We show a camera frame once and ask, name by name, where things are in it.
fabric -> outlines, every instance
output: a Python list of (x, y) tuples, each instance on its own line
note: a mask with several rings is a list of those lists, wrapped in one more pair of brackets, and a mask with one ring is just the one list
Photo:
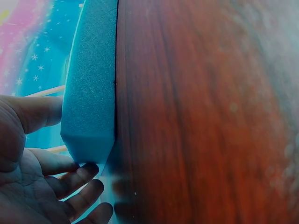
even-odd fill
[[(65, 84), (84, 0), (0, 0), (0, 94), (26, 96)], [(27, 136), (27, 147), (63, 145), (60, 125)]]

star pattern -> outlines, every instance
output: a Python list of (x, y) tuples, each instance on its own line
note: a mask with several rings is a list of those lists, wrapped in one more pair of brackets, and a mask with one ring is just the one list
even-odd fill
[(19, 78), (16, 83), (17, 83), (17, 85), (22, 85), (23, 84), (23, 79)]
[(57, 74), (68, 58), (59, 46), (63, 44), (70, 52), (81, 11), (78, 5), (83, 7), (85, 0), (73, 0), (72, 3), (47, 0), (49, 4), (44, 0), (30, 1), (36, 1), (35, 5), (24, 9), (25, 14), (27, 10), (30, 18), (35, 20), (30, 31), (26, 27), (29, 19), (8, 20), (9, 31), (0, 27), (0, 63), (7, 57), (11, 61), (0, 67), (0, 94), (26, 96), (65, 84), (63, 76), (66, 74), (62, 78)]
[(38, 66), (38, 70), (39, 71), (42, 71), (42, 70), (44, 70), (45, 68), (44, 68), (44, 65), (40, 65), (40, 66)]
[(38, 59), (38, 55), (34, 54), (31, 58), (32, 60), (36, 61)]
[(44, 50), (45, 50), (44, 52), (48, 52), (50, 51), (50, 48), (46, 47)]

white star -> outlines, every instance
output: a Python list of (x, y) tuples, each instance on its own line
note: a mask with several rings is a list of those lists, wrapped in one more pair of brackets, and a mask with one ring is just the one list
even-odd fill
[(22, 49), (17, 49), (17, 50), (15, 51), (15, 53), (16, 53), (17, 55), (19, 55), (21, 52), (22, 52)]
[(44, 70), (45, 68), (44, 68), (44, 65), (42, 66), (42, 65), (40, 65), (40, 66), (38, 66), (38, 70), (39, 71), (42, 71), (42, 70)]
[(46, 47), (44, 50), (45, 50), (44, 52), (48, 52), (50, 51), (50, 48)]
[(23, 84), (23, 79), (19, 78), (16, 83), (17, 83), (17, 85), (22, 85)]
[(6, 70), (4, 71), (4, 76), (7, 77), (8, 75), (9, 75), (9, 70), (6, 69)]
[(36, 61), (38, 59), (38, 56), (36, 54), (34, 54), (31, 58), (32, 58), (32, 60)]

reddish-brown wood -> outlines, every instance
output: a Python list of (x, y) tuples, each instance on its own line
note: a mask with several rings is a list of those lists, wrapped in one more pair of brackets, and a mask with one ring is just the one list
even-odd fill
[(120, 223), (299, 223), (298, 21), (296, 0), (120, 0)]

palm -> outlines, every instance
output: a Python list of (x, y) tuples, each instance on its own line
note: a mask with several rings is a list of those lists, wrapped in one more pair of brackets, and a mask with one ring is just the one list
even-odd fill
[[(48, 111), (49, 106), (61, 107), (57, 99), (48, 98), (48, 104), (44, 105), (35, 100), (0, 97), (0, 145), (3, 146), (0, 148), (0, 222), (70, 223), (97, 200), (103, 185), (98, 180), (91, 180), (98, 172), (94, 164), (79, 168), (69, 157), (41, 149), (24, 149), (25, 134), (40, 128), (41, 107), (47, 106)], [(31, 111), (34, 116), (22, 117), (18, 110), (25, 106), (34, 109), (36, 103), (39, 106)], [(59, 121), (61, 112), (52, 112), (50, 116), (46, 115), (44, 123), (40, 122), (42, 125)], [(67, 174), (60, 178), (51, 176), (64, 172)], [(78, 195), (60, 201), (86, 183), (88, 185)], [(80, 223), (102, 224), (110, 217), (110, 206), (102, 204)]]

